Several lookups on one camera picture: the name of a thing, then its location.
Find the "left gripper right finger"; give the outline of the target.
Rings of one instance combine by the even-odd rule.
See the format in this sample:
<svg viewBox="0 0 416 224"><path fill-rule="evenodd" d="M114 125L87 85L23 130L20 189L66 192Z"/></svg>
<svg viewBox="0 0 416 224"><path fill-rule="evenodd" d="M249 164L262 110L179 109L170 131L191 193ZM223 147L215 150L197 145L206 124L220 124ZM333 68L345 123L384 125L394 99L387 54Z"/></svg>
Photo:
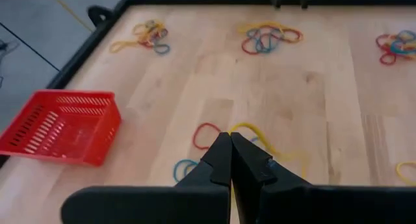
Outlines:
<svg viewBox="0 0 416 224"><path fill-rule="evenodd" d="M233 181L241 223L415 224L415 189L314 185L231 133Z"/></svg>

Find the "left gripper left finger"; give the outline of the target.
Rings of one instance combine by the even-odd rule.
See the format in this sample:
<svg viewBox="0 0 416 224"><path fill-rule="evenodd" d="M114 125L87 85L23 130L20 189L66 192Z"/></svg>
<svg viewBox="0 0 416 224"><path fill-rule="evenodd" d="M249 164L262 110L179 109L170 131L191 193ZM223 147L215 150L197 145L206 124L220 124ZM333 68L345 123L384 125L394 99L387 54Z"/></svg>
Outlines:
<svg viewBox="0 0 416 224"><path fill-rule="evenodd" d="M175 186L91 186L70 195L63 223L229 223L232 142L218 135Z"/></svg>

